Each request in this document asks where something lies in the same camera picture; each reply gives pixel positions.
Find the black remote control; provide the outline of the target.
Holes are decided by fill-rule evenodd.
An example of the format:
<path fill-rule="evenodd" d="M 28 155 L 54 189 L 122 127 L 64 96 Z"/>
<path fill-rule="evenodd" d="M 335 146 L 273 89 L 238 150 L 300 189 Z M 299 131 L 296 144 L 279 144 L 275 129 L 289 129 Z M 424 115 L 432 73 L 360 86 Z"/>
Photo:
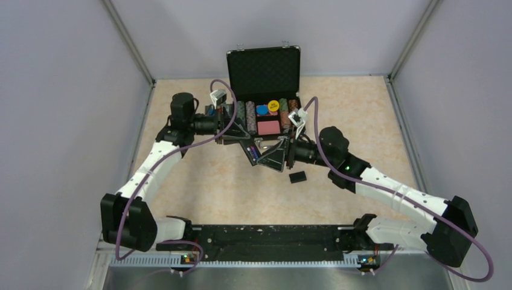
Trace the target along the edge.
<path fill-rule="evenodd" d="M 240 140 L 239 143 L 251 166 L 256 166 L 258 164 L 258 160 L 261 158 L 261 153 L 254 140 L 252 138 L 244 139 Z"/>

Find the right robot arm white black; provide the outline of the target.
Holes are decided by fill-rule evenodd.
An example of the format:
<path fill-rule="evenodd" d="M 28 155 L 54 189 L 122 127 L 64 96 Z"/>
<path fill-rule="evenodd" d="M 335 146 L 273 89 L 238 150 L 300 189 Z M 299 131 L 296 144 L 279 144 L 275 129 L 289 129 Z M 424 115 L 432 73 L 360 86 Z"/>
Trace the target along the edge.
<path fill-rule="evenodd" d="M 354 241 L 362 249 L 376 243 L 391 243 L 425 250 L 443 265 L 462 265 L 478 227 L 469 203 L 459 197 L 444 199 L 404 185 L 369 162 L 349 152 L 349 141 L 334 127 L 322 129 L 314 140 L 290 129 L 284 134 L 263 134 L 255 142 L 276 140 L 258 161 L 264 165 L 283 162 L 292 167 L 296 162 L 329 167 L 328 178 L 341 189 L 375 199 L 410 218 L 399 222 L 368 214 L 361 219 L 361 228 L 354 232 Z"/>

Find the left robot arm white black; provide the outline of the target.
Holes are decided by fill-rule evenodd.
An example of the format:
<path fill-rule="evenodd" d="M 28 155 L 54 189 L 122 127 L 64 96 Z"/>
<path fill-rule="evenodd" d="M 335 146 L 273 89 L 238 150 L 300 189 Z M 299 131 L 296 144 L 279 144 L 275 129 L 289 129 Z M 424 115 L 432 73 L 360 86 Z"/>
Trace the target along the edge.
<path fill-rule="evenodd" d="M 194 147 L 196 135 L 212 140 L 247 140 L 237 100 L 226 102 L 226 91 L 210 94 L 210 114 L 198 113 L 199 101 L 187 92 L 171 98 L 170 115 L 158 132 L 146 159 L 132 177 L 116 192 L 107 193 L 100 202 L 103 240 L 131 250 L 148 251 L 170 240 L 180 250 L 193 244 L 191 222 L 182 217 L 156 219 L 150 204 L 171 169 Z"/>

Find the purple AAA battery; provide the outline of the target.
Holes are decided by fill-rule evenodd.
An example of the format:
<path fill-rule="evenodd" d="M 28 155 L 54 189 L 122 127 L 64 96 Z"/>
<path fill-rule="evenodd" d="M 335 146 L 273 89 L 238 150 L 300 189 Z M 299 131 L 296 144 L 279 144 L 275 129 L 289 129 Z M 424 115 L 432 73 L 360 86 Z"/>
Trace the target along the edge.
<path fill-rule="evenodd" d="M 253 157 L 253 159 L 256 160 L 258 158 L 258 154 L 257 154 L 257 152 L 255 151 L 255 149 L 253 147 L 249 147 L 248 151 L 250 152 L 250 154 Z"/>

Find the black battery cover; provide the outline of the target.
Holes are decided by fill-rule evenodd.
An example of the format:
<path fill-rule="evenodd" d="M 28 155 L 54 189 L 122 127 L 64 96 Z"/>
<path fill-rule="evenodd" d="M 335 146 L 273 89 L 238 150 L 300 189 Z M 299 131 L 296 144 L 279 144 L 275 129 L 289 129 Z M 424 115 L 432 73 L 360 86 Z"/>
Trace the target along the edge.
<path fill-rule="evenodd" d="M 305 171 L 295 172 L 289 174 L 289 180 L 291 184 L 296 184 L 299 182 L 304 182 L 307 180 L 307 175 Z"/>

